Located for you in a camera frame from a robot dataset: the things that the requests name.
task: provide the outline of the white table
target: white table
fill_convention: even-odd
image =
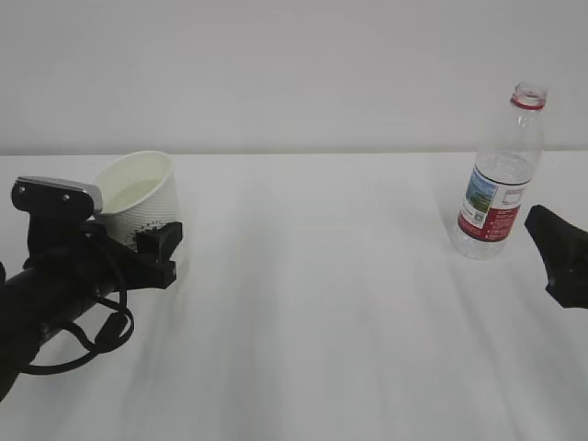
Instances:
[[[90,180],[111,157],[0,158],[0,258],[26,257],[18,175]],[[566,311],[522,220],[588,227],[588,153],[546,153],[508,246],[453,251],[473,155],[177,156],[189,272],[131,295],[137,331],[70,374],[21,376],[10,441],[588,438],[588,311]],[[105,311],[81,320],[97,329]],[[59,336],[38,362],[64,361]]]

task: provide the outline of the bottle label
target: bottle label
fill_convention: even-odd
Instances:
[[[459,228],[480,241],[503,241],[515,222],[527,184],[496,182],[474,167],[459,213]]]

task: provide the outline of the white backdrop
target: white backdrop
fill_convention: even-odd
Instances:
[[[585,0],[3,0],[0,153],[470,150],[514,85],[588,146]]]

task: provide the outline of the clear plastic bottle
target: clear plastic bottle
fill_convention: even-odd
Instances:
[[[481,145],[466,196],[451,232],[454,246],[473,259],[504,248],[544,149],[541,109],[547,89],[521,83],[489,140]]]

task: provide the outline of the paper cup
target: paper cup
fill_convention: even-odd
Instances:
[[[137,152],[108,165],[94,179],[104,208],[96,220],[108,236],[132,249],[138,232],[181,221],[172,158],[162,152]]]

